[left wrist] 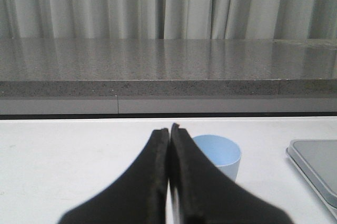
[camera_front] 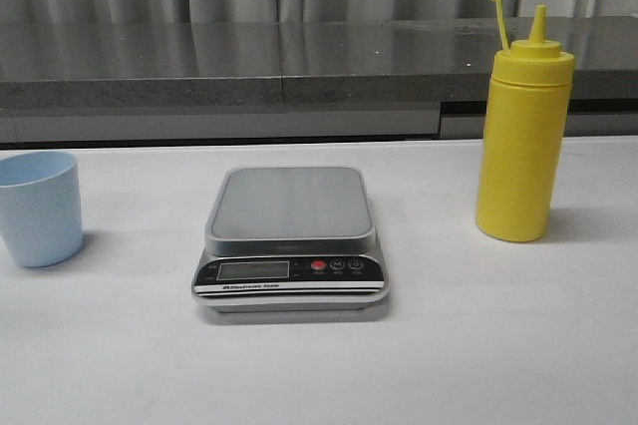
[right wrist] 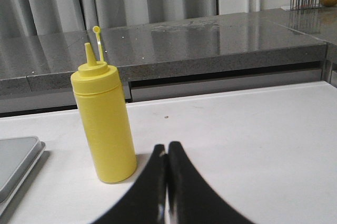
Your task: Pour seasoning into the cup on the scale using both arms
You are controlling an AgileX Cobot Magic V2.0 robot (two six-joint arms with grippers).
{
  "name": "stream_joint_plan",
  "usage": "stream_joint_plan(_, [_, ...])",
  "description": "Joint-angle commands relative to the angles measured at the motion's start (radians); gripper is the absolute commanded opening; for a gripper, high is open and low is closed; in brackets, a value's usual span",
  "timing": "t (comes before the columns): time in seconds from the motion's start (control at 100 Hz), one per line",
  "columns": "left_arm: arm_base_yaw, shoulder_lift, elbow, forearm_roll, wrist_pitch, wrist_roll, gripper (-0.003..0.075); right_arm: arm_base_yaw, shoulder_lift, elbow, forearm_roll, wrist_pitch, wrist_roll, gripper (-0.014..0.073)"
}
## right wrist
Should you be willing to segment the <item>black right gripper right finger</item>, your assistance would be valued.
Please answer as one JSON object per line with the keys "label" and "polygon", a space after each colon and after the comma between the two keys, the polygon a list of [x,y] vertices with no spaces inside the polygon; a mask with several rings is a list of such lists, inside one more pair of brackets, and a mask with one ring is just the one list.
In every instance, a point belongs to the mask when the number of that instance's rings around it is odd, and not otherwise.
{"label": "black right gripper right finger", "polygon": [[204,180],[182,144],[168,149],[168,201],[171,223],[251,223]]}

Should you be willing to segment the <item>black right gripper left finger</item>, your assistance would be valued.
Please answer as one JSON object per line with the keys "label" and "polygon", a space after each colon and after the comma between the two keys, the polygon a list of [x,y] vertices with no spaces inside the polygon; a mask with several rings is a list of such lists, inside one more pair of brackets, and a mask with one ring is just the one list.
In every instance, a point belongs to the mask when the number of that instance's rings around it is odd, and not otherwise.
{"label": "black right gripper left finger", "polygon": [[162,144],[153,152],[132,187],[94,223],[164,223],[167,155]]}

